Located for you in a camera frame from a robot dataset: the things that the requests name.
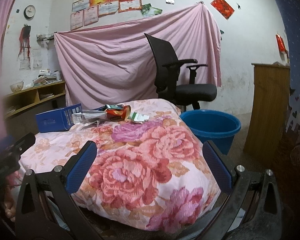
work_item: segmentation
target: wooden cabinet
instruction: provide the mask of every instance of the wooden cabinet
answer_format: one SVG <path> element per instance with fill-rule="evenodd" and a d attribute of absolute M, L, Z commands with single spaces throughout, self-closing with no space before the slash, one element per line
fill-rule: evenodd
<path fill-rule="evenodd" d="M 4 105 L 6 109 L 13 106 L 16 110 L 6 114 L 5 118 L 12 117 L 16 114 L 29 110 L 43 102 L 55 100 L 66 94 L 65 82 L 57 82 L 49 85 L 37 86 L 26 90 L 21 90 L 4 97 Z M 53 94 L 53 96 L 40 100 L 40 95 Z"/>
<path fill-rule="evenodd" d="M 270 167 L 282 135 L 289 100 L 290 67 L 254 65 L 254 98 L 243 152 Z"/>

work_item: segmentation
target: red chinese new year poster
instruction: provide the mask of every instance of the red chinese new year poster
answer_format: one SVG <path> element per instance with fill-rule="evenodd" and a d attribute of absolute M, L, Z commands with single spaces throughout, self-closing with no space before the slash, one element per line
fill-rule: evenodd
<path fill-rule="evenodd" d="M 211 5 L 226 19 L 229 19 L 234 13 L 234 9 L 225 0 L 213 0 Z"/>

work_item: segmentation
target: chair seat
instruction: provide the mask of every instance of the chair seat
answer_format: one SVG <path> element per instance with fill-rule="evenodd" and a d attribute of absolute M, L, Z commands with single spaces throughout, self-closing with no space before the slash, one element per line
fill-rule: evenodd
<path fill-rule="evenodd" d="M 159 93 L 159 98 L 165 99 L 167 90 Z M 176 105 L 188 106 L 193 102 L 211 102 L 217 96 L 217 87 L 212 84 L 179 85 L 176 88 L 174 102 Z"/>

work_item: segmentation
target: bowl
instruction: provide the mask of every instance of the bowl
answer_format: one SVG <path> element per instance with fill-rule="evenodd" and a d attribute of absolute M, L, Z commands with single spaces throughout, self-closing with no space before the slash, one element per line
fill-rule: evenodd
<path fill-rule="evenodd" d="M 19 82 L 19 83 L 15 83 L 10 86 L 10 89 L 13 93 L 15 93 L 15 92 L 21 91 L 23 89 L 23 85 L 24 85 L 23 81 Z"/>

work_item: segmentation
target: bucket rim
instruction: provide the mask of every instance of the bucket rim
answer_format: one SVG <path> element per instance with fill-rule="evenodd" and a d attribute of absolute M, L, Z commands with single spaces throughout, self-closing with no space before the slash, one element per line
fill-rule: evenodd
<path fill-rule="evenodd" d="M 199 112 L 201 112 L 201 113 L 204 112 L 204 113 L 215 114 L 215 115 L 227 117 L 228 119 L 230 119 L 237 125 L 237 128 L 234 130 L 228 131 L 228 132 L 206 132 L 206 131 L 200 131 L 198 129 L 192 128 L 187 125 L 195 135 L 206 137 L 206 138 L 227 138 L 227 137 L 234 136 L 241 130 L 241 122 L 238 118 L 236 118 L 232 114 L 228 114 L 228 113 L 217 111 L 217 110 L 199 109 L 199 110 L 187 111 L 187 112 L 182 113 L 180 115 L 180 118 L 182 119 L 183 117 L 186 117 L 191 114 L 196 114 Z"/>

